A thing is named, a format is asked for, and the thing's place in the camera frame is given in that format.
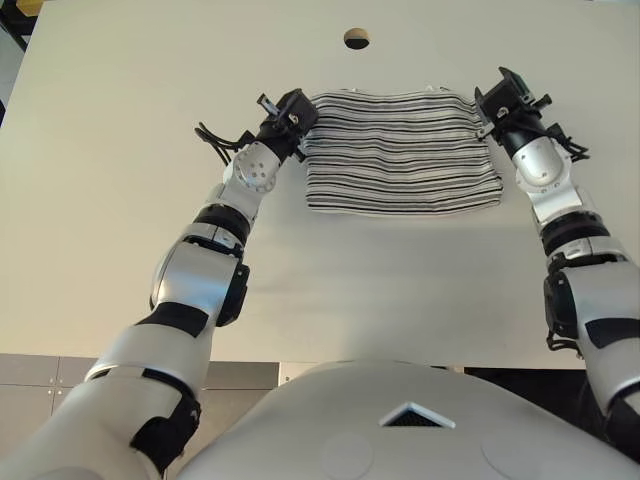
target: striped cloth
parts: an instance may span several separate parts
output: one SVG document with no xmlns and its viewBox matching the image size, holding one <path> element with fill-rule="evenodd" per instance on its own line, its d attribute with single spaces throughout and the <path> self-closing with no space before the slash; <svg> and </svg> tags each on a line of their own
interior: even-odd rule
<svg viewBox="0 0 640 480">
<path fill-rule="evenodd" d="M 307 204 L 322 212 L 445 215 L 497 205 L 502 180 L 475 132 L 475 104 L 449 91 L 317 95 L 304 141 Z"/>
</svg>

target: table surface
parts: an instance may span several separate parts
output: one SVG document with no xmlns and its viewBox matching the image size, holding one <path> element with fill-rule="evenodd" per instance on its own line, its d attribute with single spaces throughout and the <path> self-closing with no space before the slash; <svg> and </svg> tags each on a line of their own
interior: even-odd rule
<svg viewBox="0 0 640 480">
<path fill-rule="evenodd" d="M 96 356 L 147 313 L 156 262 L 221 178 L 193 134 L 256 131 L 261 92 L 447 86 L 521 73 L 638 260 L 640 9 L 581 0 L 47 2 L 0 130 L 0 351 Z M 371 45 L 347 49 L 344 32 Z M 217 360 L 360 357 L 574 368 L 550 353 L 545 258 L 506 155 L 504 203 L 447 218 L 311 212 L 289 161 L 262 205 Z"/>
</svg>

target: folded fabric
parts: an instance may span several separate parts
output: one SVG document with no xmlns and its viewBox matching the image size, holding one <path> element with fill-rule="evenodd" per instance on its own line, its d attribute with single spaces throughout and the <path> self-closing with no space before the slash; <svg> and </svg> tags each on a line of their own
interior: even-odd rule
<svg viewBox="0 0 640 480">
<path fill-rule="evenodd" d="M 317 95 L 307 204 L 365 215 L 443 215 L 497 205 L 502 180 L 475 132 L 475 104 L 450 91 Z"/>
</svg>

